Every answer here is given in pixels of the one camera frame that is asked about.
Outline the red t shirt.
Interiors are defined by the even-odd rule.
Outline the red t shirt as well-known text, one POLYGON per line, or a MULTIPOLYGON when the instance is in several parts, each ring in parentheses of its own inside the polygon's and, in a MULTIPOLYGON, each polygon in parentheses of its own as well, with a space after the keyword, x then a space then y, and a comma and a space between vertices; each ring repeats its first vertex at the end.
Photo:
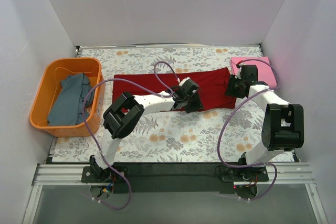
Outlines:
MULTIPOLYGON (((179 73, 177 76, 181 80, 189 77, 199 85, 200 89, 198 93, 203 105, 203 110, 206 111, 216 108, 233 109, 235 107, 236 98, 225 95, 230 77, 227 68, 205 72, 179 73)), ((114 77, 135 82, 156 93, 166 89, 154 74, 117 74, 114 77)), ((122 92, 126 91, 130 92, 132 95, 149 94, 130 83, 116 81, 113 83, 112 100, 115 101, 122 92)))

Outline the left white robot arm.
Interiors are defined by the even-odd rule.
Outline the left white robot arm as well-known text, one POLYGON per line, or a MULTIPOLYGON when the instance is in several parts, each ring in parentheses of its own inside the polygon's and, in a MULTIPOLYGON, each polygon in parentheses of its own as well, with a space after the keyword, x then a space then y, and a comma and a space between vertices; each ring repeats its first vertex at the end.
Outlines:
POLYGON ((89 159, 93 177, 100 182, 107 182, 112 175, 109 165, 121 140, 130 135, 140 118, 156 112, 175 111, 195 112, 203 109, 199 85, 187 77, 174 88, 149 95, 132 95, 123 92, 104 112, 104 135, 99 146, 99 154, 89 159))

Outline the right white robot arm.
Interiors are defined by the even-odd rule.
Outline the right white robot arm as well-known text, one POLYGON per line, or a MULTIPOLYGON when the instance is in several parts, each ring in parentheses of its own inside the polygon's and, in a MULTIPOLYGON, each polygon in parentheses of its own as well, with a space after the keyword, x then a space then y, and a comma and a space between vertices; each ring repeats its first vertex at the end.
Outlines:
POLYGON ((242 180, 251 180, 256 167, 264 167, 284 152, 304 144, 304 110, 300 104, 289 103, 277 96, 271 87, 258 80, 256 65, 238 65, 237 74, 230 75, 226 94, 254 101, 265 113, 261 141, 245 152, 234 167, 242 180))

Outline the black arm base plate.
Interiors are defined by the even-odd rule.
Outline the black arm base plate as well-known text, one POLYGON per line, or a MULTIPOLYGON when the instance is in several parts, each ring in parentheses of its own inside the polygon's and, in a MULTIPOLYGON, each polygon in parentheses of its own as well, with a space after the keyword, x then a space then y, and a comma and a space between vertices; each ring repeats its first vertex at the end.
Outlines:
POLYGON ((234 183, 255 186, 267 182, 264 167, 232 169, 221 163, 114 163, 114 170, 99 171, 96 165, 83 168, 81 182, 114 183, 115 194, 132 193, 234 193, 234 183))

